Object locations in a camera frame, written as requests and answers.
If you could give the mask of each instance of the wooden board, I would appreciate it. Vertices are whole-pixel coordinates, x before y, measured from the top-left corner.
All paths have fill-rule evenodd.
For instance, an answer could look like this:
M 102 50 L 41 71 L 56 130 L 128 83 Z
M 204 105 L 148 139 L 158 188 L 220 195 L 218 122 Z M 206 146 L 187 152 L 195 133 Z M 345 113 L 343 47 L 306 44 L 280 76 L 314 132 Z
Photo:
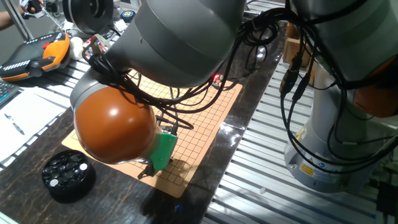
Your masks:
M 169 87 L 160 85 L 144 77 L 141 80 L 140 89 L 152 96 L 170 98 Z M 218 100 L 210 108 L 201 113 L 179 114 L 179 118 L 193 124 L 195 129 L 187 130 L 180 128 L 177 133 L 177 145 L 172 154 L 173 163 L 169 164 L 162 172 L 158 172 L 155 177 L 145 177 L 140 181 L 173 197 L 181 197 L 241 89 L 241 85 L 236 85 L 232 90 L 223 91 Z M 173 90 L 173 92 L 174 96 L 176 96 L 177 90 Z M 185 110 L 201 108 L 213 99 L 216 92 L 217 90 L 211 87 L 209 88 L 204 100 L 199 105 L 178 105 L 177 108 Z M 190 98 L 183 103 L 188 105 L 199 103 L 203 97 L 204 93 Z M 154 111 L 156 115 L 160 115 L 160 111 L 157 108 L 154 108 Z M 78 142 L 75 131 L 72 131 L 62 144 L 71 149 L 83 151 L 85 153 Z M 107 165 L 130 175 L 135 179 L 145 168 L 145 165 L 136 162 L 126 162 L 120 165 Z

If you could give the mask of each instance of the robotic arm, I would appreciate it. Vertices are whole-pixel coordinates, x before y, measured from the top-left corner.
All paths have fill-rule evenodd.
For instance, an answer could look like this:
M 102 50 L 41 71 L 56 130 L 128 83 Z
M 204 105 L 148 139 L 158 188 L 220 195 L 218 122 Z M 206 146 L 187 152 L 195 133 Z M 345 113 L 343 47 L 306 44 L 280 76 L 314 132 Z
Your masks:
M 330 143 L 328 131 L 354 128 L 349 123 L 340 124 L 337 128 L 338 121 L 346 116 L 342 109 L 346 99 L 349 107 L 355 105 L 359 108 L 354 112 L 360 116 L 363 116 L 363 111 L 379 117 L 398 113 L 396 12 L 389 0 L 339 0 L 333 3 L 291 0 L 289 3 L 287 6 L 295 13 L 290 9 L 272 9 L 241 26 L 245 6 L 243 0 L 147 0 L 111 49 L 105 55 L 89 60 L 93 68 L 87 71 L 72 92 L 75 128 L 82 146 L 105 163 L 117 164 L 144 158 L 142 162 L 147 164 L 150 155 L 159 151 L 162 139 L 149 105 L 171 110 L 172 105 L 183 98 L 168 101 L 153 98 L 139 91 L 135 85 L 126 84 L 123 74 L 133 68 L 166 86 L 203 86 L 225 61 L 231 48 L 233 59 L 241 42 L 251 46 L 269 44 L 278 32 L 276 22 L 288 20 L 299 28 L 302 39 L 312 46 L 312 63 L 316 56 L 330 75 L 317 77 L 316 84 L 325 85 L 327 90 L 315 92 L 312 116 L 303 130 L 307 132 L 305 139 L 304 135 L 301 138 L 293 136 L 289 130 L 290 121 L 285 119 L 289 139 L 302 143 L 300 148 L 295 144 L 287 147 L 285 161 L 288 167 L 294 167 L 290 168 L 291 173 L 308 187 L 326 192 L 349 188 L 347 185 L 358 180 L 355 177 L 362 174 L 352 172 L 355 176 L 344 171 L 347 167 L 350 170 L 361 166 L 363 161 L 358 159 L 358 155 L 364 155 L 368 162 L 375 164 L 383 154 L 377 154 L 378 147 L 364 151 L 359 146 L 361 144 L 342 147 L 338 142 Z M 256 30 L 270 30 L 271 35 L 258 38 L 253 35 Z M 295 63 L 293 66 L 285 80 L 293 82 L 284 82 L 291 85 L 283 86 L 286 92 L 292 89 L 298 76 L 299 68 Z M 305 80 L 308 79 L 306 75 L 304 82 L 300 83 L 295 93 L 296 101 L 301 97 L 300 91 L 305 89 L 308 83 Z M 334 83 L 332 88 L 328 87 L 330 83 Z M 355 134 L 345 135 L 344 142 L 366 142 L 369 138 L 366 130 L 351 130 Z M 352 161 L 339 158 L 331 149 L 338 149 L 339 155 L 344 155 L 341 157 L 349 157 L 348 160 Z M 320 155 L 328 166 L 339 164 L 339 168 L 319 167 L 304 151 Z M 333 176 L 336 181 L 319 180 L 305 174 L 300 170 L 305 162 L 314 169 L 314 173 L 315 170 L 322 171 L 328 178 L 337 175 L 337 178 Z M 371 170 L 371 167 L 365 170 L 365 178 L 360 180 L 362 183 Z

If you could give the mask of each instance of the black cable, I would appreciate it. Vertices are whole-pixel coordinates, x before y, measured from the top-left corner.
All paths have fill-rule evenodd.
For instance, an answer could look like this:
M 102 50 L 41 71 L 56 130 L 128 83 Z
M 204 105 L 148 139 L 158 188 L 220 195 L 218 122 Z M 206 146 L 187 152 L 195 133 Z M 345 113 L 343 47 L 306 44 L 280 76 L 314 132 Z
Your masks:
M 289 111 L 289 118 L 286 120 L 285 109 L 284 109 L 284 98 L 285 98 L 285 96 L 282 95 L 282 96 L 281 96 L 281 101 L 280 101 L 280 106 L 281 106 L 281 108 L 282 108 L 282 119 L 283 119 L 283 121 L 284 121 L 284 124 L 285 124 L 285 127 L 286 127 L 286 130 L 287 130 L 288 134 L 289 134 L 289 133 L 291 134 L 291 131 L 290 131 L 290 120 L 291 120 L 291 117 L 292 117 L 292 114 L 293 114 L 292 108 L 294 107 L 295 102 L 292 103 L 292 106 L 290 107 L 290 111 Z M 367 168 L 367 167 L 369 167 L 370 165 L 372 165 L 372 164 L 374 164 L 375 162 L 377 162 L 378 160 L 380 160 L 382 157 L 384 157 L 384 156 L 387 155 L 388 153 L 390 153 L 390 152 L 391 152 L 392 150 L 394 150 L 394 148 L 398 145 L 398 141 L 396 140 L 394 144 L 391 144 L 390 149 L 389 149 L 389 152 L 386 150 L 386 151 L 384 152 L 384 154 L 382 154 L 382 157 L 380 157 L 380 158 L 375 158 L 373 161 L 371 161 L 371 162 L 369 162 L 369 163 L 367 163 L 367 164 L 365 164 L 365 165 L 363 165 L 363 166 L 361 166 L 361 167 L 358 167 L 358 168 L 355 168 L 355 169 L 352 169 L 352 170 L 346 170 L 346 171 L 330 171 L 330 170 L 326 170 L 326 169 L 324 169 L 324 168 L 319 167 L 318 165 L 314 164 L 312 161 L 310 161 L 309 159 L 307 159 L 307 158 L 305 157 L 305 155 L 298 149 L 298 147 L 297 147 L 296 144 L 294 143 L 294 139 L 296 140 L 296 143 L 299 143 L 299 141 L 298 141 L 294 136 L 289 135 L 289 141 L 291 142 L 292 146 L 293 146 L 294 149 L 297 151 L 297 153 L 303 158 L 303 160 L 305 160 L 306 162 L 308 162 L 309 164 L 311 164 L 312 166 L 314 166 L 314 168 L 316 168 L 316 169 L 318 169 L 318 170 L 321 170 L 321 171 L 323 171 L 323 172 L 329 173 L 329 174 L 350 174 L 350 173 L 353 173 L 353 172 L 357 172 L 357 171 L 359 171 L 359 170 L 362 170 L 362 169 L 364 169 L 364 168 Z M 355 165 L 359 165 L 359 164 L 354 164 L 354 163 L 341 163 L 341 162 L 328 161 L 328 160 L 326 160 L 326 159 L 324 159 L 324 158 L 322 158 L 322 157 L 317 156 L 316 154 L 314 154 L 313 152 L 309 151 L 309 150 L 306 149 L 305 147 L 302 147 L 302 146 L 301 146 L 301 148 L 302 148 L 305 152 L 307 152 L 307 153 L 309 153 L 311 156 L 313 156 L 314 158 L 316 158 L 316 159 L 318 159 L 318 160 L 320 160 L 320 161 L 326 162 L 326 163 L 328 163 L 328 164 L 338 165 L 338 166 L 355 166 Z
M 111 31 L 113 31 L 116 35 L 118 35 L 118 36 L 122 36 L 120 33 L 119 33 L 119 31 L 117 31 L 115 28 L 110 28 L 111 29 Z
M 246 8 L 247 8 L 249 11 L 251 11 L 250 8 L 249 8 L 249 5 L 252 4 L 252 3 L 254 3 L 254 2 L 263 2 L 263 3 L 265 3 L 264 1 L 259 1 L 259 0 L 252 0 L 252 1 L 249 1 L 249 2 L 246 3 Z
M 206 89 L 206 92 L 205 92 L 205 95 L 203 96 L 203 98 L 198 102 L 198 103 L 194 103 L 194 104 L 192 104 L 192 105 L 188 105 L 188 104 L 185 104 L 185 103 L 180 103 L 181 105 L 184 105 L 184 106 L 197 106 L 197 105 L 199 105 L 205 98 L 206 98 L 206 95 L 207 95 L 207 92 L 208 92 L 208 88 Z

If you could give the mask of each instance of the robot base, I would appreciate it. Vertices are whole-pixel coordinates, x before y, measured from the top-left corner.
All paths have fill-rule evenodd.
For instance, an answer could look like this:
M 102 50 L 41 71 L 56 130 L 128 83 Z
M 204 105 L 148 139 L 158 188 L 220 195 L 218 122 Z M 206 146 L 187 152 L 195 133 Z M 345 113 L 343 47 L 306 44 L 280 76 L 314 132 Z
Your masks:
M 317 138 L 315 133 L 313 132 L 313 129 L 311 128 L 311 125 L 308 125 L 310 122 L 308 122 L 298 133 L 297 139 L 302 143 L 304 146 L 309 148 L 312 152 L 314 152 L 316 155 L 332 160 L 332 161 L 338 161 L 335 158 L 333 158 L 332 155 L 330 155 L 327 145 L 325 142 L 321 141 L 320 139 Z M 345 170 L 353 170 L 359 166 L 335 166 L 331 164 L 327 164 L 326 162 L 322 162 L 310 154 L 306 153 L 304 150 L 300 148 L 300 146 L 297 146 L 301 152 L 306 156 L 307 159 L 312 161 L 314 164 L 318 165 L 321 168 L 324 168 L 326 170 L 330 171 L 345 171 Z M 351 151 L 353 154 L 356 154 L 355 152 L 358 153 L 358 151 L 361 150 L 362 152 L 367 151 L 362 147 L 361 149 L 358 149 L 350 146 L 350 147 L 340 147 L 337 149 L 338 151 Z M 309 164 L 307 161 L 305 161 L 298 153 L 297 151 L 293 148 L 291 143 L 288 143 L 287 147 L 285 148 L 285 163 L 290 171 L 290 173 L 298 180 L 300 181 L 303 185 L 306 185 L 307 187 L 320 191 L 320 192 L 327 192 L 327 193 L 333 193 L 333 192 L 341 192 L 345 190 L 357 192 L 361 189 L 361 187 L 368 181 L 369 176 L 371 175 L 371 172 L 373 169 L 377 166 L 378 162 L 374 163 L 373 165 L 362 169 L 357 172 L 353 172 L 351 174 L 329 174 L 324 171 L 321 171 L 311 164 Z

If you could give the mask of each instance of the warning label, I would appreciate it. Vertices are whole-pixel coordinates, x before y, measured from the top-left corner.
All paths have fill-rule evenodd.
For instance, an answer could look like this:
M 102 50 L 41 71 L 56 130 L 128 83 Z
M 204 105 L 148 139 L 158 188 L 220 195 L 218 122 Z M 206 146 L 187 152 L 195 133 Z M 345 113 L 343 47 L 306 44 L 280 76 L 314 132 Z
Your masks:
M 305 165 L 304 163 L 301 163 L 301 167 L 300 170 L 303 171 L 304 173 L 310 175 L 311 177 L 313 176 L 314 173 L 314 169 L 312 169 L 311 167 Z
M 312 157 L 308 153 L 305 154 L 305 157 L 309 161 L 311 161 L 313 164 L 316 164 L 318 167 L 321 167 L 323 169 L 330 170 L 330 171 L 341 171 L 342 170 L 341 166 L 335 166 L 335 165 L 328 164 L 326 162 L 322 162 L 322 161 L 318 160 L 317 158 Z M 305 160 L 302 161 L 300 170 L 302 172 L 310 175 L 314 179 L 317 179 L 319 181 L 326 182 L 326 183 L 334 184 L 340 178 L 340 176 L 338 174 L 329 174 L 327 172 L 319 170 Z

